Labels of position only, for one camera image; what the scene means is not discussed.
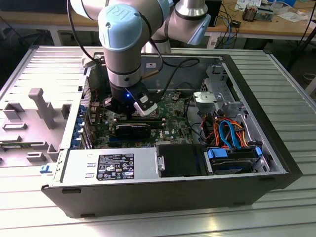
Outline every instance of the gray plastic clip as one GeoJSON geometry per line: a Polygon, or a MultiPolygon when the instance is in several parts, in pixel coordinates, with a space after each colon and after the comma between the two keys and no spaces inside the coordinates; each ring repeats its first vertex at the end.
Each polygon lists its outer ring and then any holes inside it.
{"type": "Polygon", "coordinates": [[[46,126],[48,129],[54,129],[55,121],[51,114],[51,110],[47,107],[46,102],[43,98],[43,89],[42,88],[32,88],[29,93],[29,98],[34,100],[39,113],[41,114],[42,118],[44,119],[46,126]]]}

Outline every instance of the warning label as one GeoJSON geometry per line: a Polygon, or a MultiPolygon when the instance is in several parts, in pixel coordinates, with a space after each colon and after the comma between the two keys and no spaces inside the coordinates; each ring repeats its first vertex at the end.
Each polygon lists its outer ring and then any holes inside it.
{"type": "Polygon", "coordinates": [[[134,175],[134,154],[99,156],[98,180],[133,179],[134,175]]]}

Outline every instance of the power cord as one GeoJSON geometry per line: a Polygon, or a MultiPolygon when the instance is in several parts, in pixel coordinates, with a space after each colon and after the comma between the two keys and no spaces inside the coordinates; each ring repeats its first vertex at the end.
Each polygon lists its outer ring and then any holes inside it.
{"type": "Polygon", "coordinates": [[[155,42],[153,41],[153,39],[149,39],[149,43],[151,44],[151,46],[152,46],[152,47],[155,49],[155,51],[157,52],[157,54],[158,54],[158,56],[159,56],[159,58],[160,58],[161,65],[160,65],[160,68],[159,68],[158,70],[155,70],[155,71],[153,71],[153,72],[151,72],[151,73],[149,73],[149,74],[147,74],[147,75],[142,76],[142,80],[147,79],[147,78],[149,78],[149,77],[152,77],[152,76],[158,74],[158,73],[163,69],[163,65],[164,65],[164,64],[167,65],[167,66],[170,66],[170,67],[175,67],[175,70],[174,70],[173,75],[172,75],[172,77],[173,77],[174,74],[176,73],[176,71],[177,71],[179,68],[193,67],[193,66],[195,66],[195,65],[197,65],[197,64],[200,63],[200,60],[199,60],[199,59],[197,59],[197,58],[191,58],[191,59],[189,59],[189,60],[184,60],[184,61],[180,62],[178,65],[169,64],[169,63],[167,63],[167,62],[164,61],[164,59],[163,59],[163,57],[162,57],[160,51],[158,50],[158,48],[157,48],[155,42]],[[185,62],[192,61],[192,60],[195,60],[196,62],[195,62],[195,63],[192,63],[192,64],[189,64],[189,65],[184,65],[184,66],[182,65],[182,64],[184,64],[185,62]]]}
{"type": "Polygon", "coordinates": [[[168,87],[171,83],[171,80],[173,79],[174,75],[176,74],[177,70],[182,66],[182,64],[189,62],[189,61],[197,61],[197,64],[199,63],[199,59],[198,58],[187,58],[182,60],[177,66],[176,68],[173,70],[172,74],[170,75],[168,82],[166,84],[166,86],[164,87],[164,89],[162,91],[159,92],[159,94],[161,95],[161,97],[163,97],[163,95],[165,94],[165,92],[168,90],[168,87]]]}
{"type": "Polygon", "coordinates": [[[223,36],[222,39],[219,41],[219,43],[218,43],[218,45],[217,45],[216,48],[218,48],[220,45],[222,45],[222,47],[223,47],[223,45],[224,45],[224,44],[223,44],[224,38],[225,38],[227,32],[229,31],[229,28],[230,28],[229,23],[232,21],[232,17],[230,16],[230,14],[228,14],[226,7],[225,7],[223,4],[222,4],[222,7],[224,8],[224,11],[219,11],[219,12],[226,14],[226,17],[223,16],[222,14],[220,14],[219,16],[221,16],[223,20],[224,20],[224,18],[226,18],[227,21],[228,21],[228,25],[227,25],[227,29],[226,29],[226,32],[225,32],[224,36],[223,36]]]}
{"type": "MultiPolygon", "coordinates": [[[[163,64],[165,64],[165,65],[167,65],[167,66],[169,66],[169,67],[173,67],[173,68],[176,68],[176,67],[177,67],[177,65],[170,64],[170,63],[166,62],[166,61],[163,59],[163,57],[162,57],[162,55],[161,55],[159,49],[157,48],[157,45],[156,45],[155,42],[153,41],[153,39],[149,39],[149,43],[150,43],[151,46],[155,49],[155,51],[157,52],[157,54],[158,54],[158,56],[159,56],[159,58],[160,58],[160,60],[161,60],[161,62],[162,62],[163,64]]],[[[199,61],[196,62],[196,63],[193,63],[193,64],[181,66],[180,68],[189,68],[189,67],[193,67],[193,66],[195,66],[195,65],[197,65],[197,64],[199,64],[199,61]]]]}
{"type": "Polygon", "coordinates": [[[91,59],[91,60],[94,61],[95,63],[98,63],[98,64],[99,64],[99,63],[100,63],[100,60],[93,58],[93,57],[84,49],[84,47],[82,46],[82,43],[79,41],[77,32],[76,32],[76,30],[75,30],[75,26],[74,26],[74,22],[73,22],[73,17],[72,17],[71,9],[70,9],[70,0],[67,0],[67,14],[68,14],[69,23],[70,23],[70,26],[71,26],[71,29],[72,29],[72,31],[73,31],[73,34],[74,34],[74,37],[75,37],[75,40],[76,40],[77,44],[79,45],[79,47],[81,48],[81,50],[85,53],[85,55],[87,55],[87,57],[88,57],[89,59],[91,59]]]}

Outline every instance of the wire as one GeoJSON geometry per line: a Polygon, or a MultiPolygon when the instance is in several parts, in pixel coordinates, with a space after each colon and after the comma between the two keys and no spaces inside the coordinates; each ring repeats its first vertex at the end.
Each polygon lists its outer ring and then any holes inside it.
{"type": "Polygon", "coordinates": [[[228,27],[228,29],[229,29],[228,39],[227,39],[227,41],[226,41],[227,43],[226,43],[226,46],[225,46],[225,48],[227,48],[228,45],[229,45],[229,41],[231,40],[232,27],[231,27],[231,25],[230,25],[230,23],[229,23],[229,21],[228,21],[227,18],[225,18],[225,17],[221,17],[221,18],[223,18],[224,20],[226,20],[226,22],[227,22],[227,27],[228,27]]]}
{"type": "Polygon", "coordinates": [[[245,145],[246,145],[247,147],[249,147],[248,144],[247,144],[247,142],[246,142],[245,131],[242,131],[242,137],[243,137],[243,142],[245,143],[245,145]]]}
{"type": "Polygon", "coordinates": [[[177,91],[177,89],[178,89],[178,87],[179,87],[180,85],[188,85],[191,89],[197,90],[196,88],[194,88],[194,86],[193,86],[191,83],[186,82],[186,81],[177,84],[176,87],[174,88],[174,90],[177,91]]]}
{"type": "MultiPolygon", "coordinates": [[[[224,8],[224,11],[219,11],[219,12],[222,12],[222,13],[226,14],[226,16],[227,16],[226,19],[227,19],[229,22],[231,22],[231,21],[232,21],[232,17],[230,16],[230,14],[228,14],[228,12],[227,12],[226,7],[224,6],[224,4],[222,4],[222,6],[223,6],[223,8],[224,8]]],[[[224,40],[224,38],[225,38],[226,33],[228,32],[228,30],[229,30],[229,26],[227,25],[226,32],[225,32],[224,36],[222,37],[222,39],[219,41],[219,43],[218,43],[218,45],[217,45],[216,48],[218,48],[220,45],[223,46],[223,40],[224,40]]]]}
{"type": "Polygon", "coordinates": [[[290,58],[289,64],[287,65],[287,70],[288,70],[288,71],[291,70],[291,68],[292,68],[293,65],[295,64],[296,60],[297,60],[297,59],[299,58],[299,56],[300,56],[300,53],[298,53],[298,52],[299,52],[299,47],[300,47],[300,45],[301,45],[301,43],[302,43],[302,41],[303,41],[303,39],[304,39],[304,37],[305,37],[305,35],[306,35],[306,32],[307,32],[308,28],[310,27],[310,23],[311,23],[311,21],[312,21],[313,15],[314,15],[315,8],[316,8],[316,1],[315,1],[313,10],[312,10],[311,18],[310,18],[310,20],[309,20],[309,22],[308,22],[308,24],[307,24],[306,29],[305,29],[305,32],[304,32],[304,34],[303,34],[303,36],[302,36],[300,42],[298,43],[296,49],[294,50],[294,53],[292,54],[292,57],[290,58]]]}
{"type": "MultiPolygon", "coordinates": [[[[149,43],[150,43],[151,46],[155,49],[155,51],[157,52],[157,54],[158,54],[158,56],[159,56],[159,58],[160,58],[160,60],[161,60],[161,62],[162,62],[163,64],[165,64],[165,65],[167,65],[167,66],[169,66],[169,67],[172,67],[172,68],[176,68],[176,67],[177,67],[177,65],[170,64],[170,63],[166,62],[166,61],[163,59],[163,57],[162,57],[162,55],[161,55],[161,53],[160,53],[160,51],[159,51],[157,45],[156,45],[155,42],[153,41],[153,39],[149,39],[149,43]]],[[[196,63],[189,64],[189,65],[184,65],[184,66],[180,66],[180,68],[193,67],[193,66],[195,66],[195,65],[197,65],[197,64],[199,64],[199,63],[200,63],[200,60],[197,60],[196,63]]]]}
{"type": "Polygon", "coordinates": [[[12,29],[12,30],[18,35],[18,37],[20,37],[26,44],[29,44],[6,20],[3,19],[2,16],[0,16],[0,19],[1,19],[10,29],[12,29]]]}
{"type": "Polygon", "coordinates": [[[232,146],[230,145],[230,143],[225,140],[225,137],[224,137],[224,133],[223,133],[223,128],[224,128],[224,124],[228,124],[229,126],[229,129],[231,131],[231,136],[232,136],[232,141],[233,141],[233,145],[234,147],[236,147],[237,149],[240,148],[240,145],[238,143],[238,140],[236,139],[235,137],[235,131],[234,131],[234,127],[233,127],[233,123],[227,121],[227,120],[224,120],[221,122],[221,124],[219,125],[219,134],[220,134],[220,137],[222,139],[222,141],[229,147],[229,148],[232,148],[232,146]]]}
{"type": "Polygon", "coordinates": [[[81,42],[79,41],[77,32],[76,32],[76,30],[75,30],[74,22],[73,22],[73,17],[72,17],[72,14],[71,14],[70,0],[67,0],[67,14],[68,14],[69,23],[70,23],[71,29],[72,29],[72,31],[73,31],[75,40],[76,40],[77,44],[79,45],[79,47],[81,48],[81,50],[85,53],[85,55],[87,55],[87,57],[88,57],[89,59],[91,59],[92,61],[94,61],[94,62],[96,62],[96,63],[100,63],[100,61],[99,61],[98,59],[93,58],[93,57],[84,49],[84,47],[82,46],[81,42]]]}
{"type": "Polygon", "coordinates": [[[177,67],[173,70],[172,74],[170,75],[169,79],[168,79],[168,82],[166,84],[166,86],[164,87],[163,91],[159,92],[159,94],[161,95],[161,97],[165,94],[165,92],[168,90],[168,87],[171,83],[171,80],[173,79],[173,76],[176,74],[177,70],[181,67],[182,64],[186,63],[186,62],[189,62],[189,61],[198,61],[199,62],[199,59],[197,58],[187,58],[187,59],[184,59],[182,60],[178,65],[177,67]]]}
{"type": "Polygon", "coordinates": [[[159,52],[155,42],[153,41],[152,38],[149,39],[149,43],[151,44],[151,46],[155,49],[155,51],[157,52],[159,58],[160,58],[160,62],[161,62],[161,65],[160,65],[160,68],[158,69],[158,72],[160,72],[162,69],[163,69],[163,58],[162,58],[162,55],[161,53],[159,52]]]}
{"type": "Polygon", "coordinates": [[[142,76],[142,80],[147,79],[147,78],[150,78],[150,77],[152,77],[152,76],[154,76],[154,75],[160,73],[161,70],[163,69],[163,58],[162,58],[162,55],[161,55],[161,53],[159,52],[159,50],[158,50],[157,46],[155,45],[155,43],[154,43],[154,41],[153,41],[152,38],[149,39],[149,43],[150,43],[151,46],[155,49],[155,51],[157,52],[157,54],[158,54],[158,56],[159,56],[159,58],[160,58],[160,67],[159,67],[158,70],[154,70],[153,72],[148,73],[148,74],[142,76]]]}
{"type": "MultiPolygon", "coordinates": [[[[196,59],[196,60],[197,60],[197,61],[196,61],[195,63],[189,64],[189,65],[184,65],[184,66],[181,66],[180,68],[190,68],[190,67],[193,67],[193,66],[199,64],[199,63],[200,63],[200,60],[199,60],[199,59],[196,59]]],[[[166,61],[163,61],[163,63],[164,63],[165,65],[169,66],[169,67],[172,67],[172,68],[176,68],[176,67],[177,67],[177,65],[170,64],[170,63],[168,63],[168,62],[166,62],[166,61]]]]}
{"type": "Polygon", "coordinates": [[[214,130],[214,134],[215,134],[215,146],[219,146],[219,135],[218,135],[218,131],[217,131],[217,126],[218,124],[216,122],[213,123],[213,130],[214,130]]]}
{"type": "Polygon", "coordinates": [[[236,133],[237,137],[239,138],[240,140],[240,144],[241,144],[241,147],[243,147],[243,142],[242,142],[242,139],[241,139],[241,134],[240,132],[236,133]]]}
{"type": "Polygon", "coordinates": [[[186,116],[186,121],[187,121],[187,124],[189,125],[190,129],[192,132],[194,132],[197,136],[199,136],[200,139],[202,139],[203,142],[207,143],[206,139],[201,136],[197,131],[195,131],[192,126],[193,125],[190,125],[189,123],[189,118],[188,118],[188,111],[189,111],[189,106],[190,106],[190,101],[193,99],[193,95],[190,97],[189,99],[189,102],[188,102],[188,105],[187,105],[187,109],[186,109],[186,112],[185,112],[185,116],[186,116]]]}
{"type": "Polygon", "coordinates": [[[158,48],[157,48],[155,42],[154,42],[152,39],[149,39],[149,43],[151,44],[151,46],[152,46],[152,47],[155,49],[155,51],[157,52],[157,54],[158,54],[158,56],[159,56],[159,58],[160,58],[160,61],[161,61],[161,66],[160,66],[160,68],[159,68],[158,70],[155,70],[155,71],[153,71],[152,73],[149,73],[149,74],[147,74],[147,75],[142,76],[142,79],[147,79],[147,78],[149,78],[149,77],[151,77],[151,76],[154,76],[154,75],[158,74],[158,73],[163,69],[163,65],[164,65],[164,64],[167,65],[167,66],[174,67],[174,68],[178,69],[178,68],[193,67],[193,66],[195,66],[195,65],[197,65],[197,64],[200,63],[200,60],[199,60],[198,58],[195,58],[194,60],[196,60],[196,62],[193,63],[193,64],[189,64],[189,65],[184,65],[184,66],[182,66],[182,64],[183,64],[184,62],[183,62],[183,63],[180,63],[180,64],[181,64],[180,66],[169,64],[169,63],[167,63],[166,61],[164,61],[164,59],[163,59],[163,57],[162,57],[160,51],[158,50],[158,48]]]}

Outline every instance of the electronic equipment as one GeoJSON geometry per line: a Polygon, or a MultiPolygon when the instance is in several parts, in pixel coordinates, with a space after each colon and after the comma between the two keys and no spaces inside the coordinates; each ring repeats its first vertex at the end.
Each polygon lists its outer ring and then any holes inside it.
{"type": "Polygon", "coordinates": [[[66,0],[0,0],[0,10],[67,14],[66,0]]]}
{"type": "Polygon", "coordinates": [[[215,27],[217,22],[218,13],[220,11],[222,0],[206,0],[207,13],[211,15],[211,21],[209,22],[209,27],[215,27]]]}
{"type": "Polygon", "coordinates": [[[247,5],[245,11],[242,14],[242,19],[244,21],[253,21],[257,14],[258,8],[256,6],[247,5]]]}
{"type": "Polygon", "coordinates": [[[258,21],[272,21],[274,16],[273,11],[268,7],[258,7],[258,11],[255,15],[255,20],[258,21]]]}

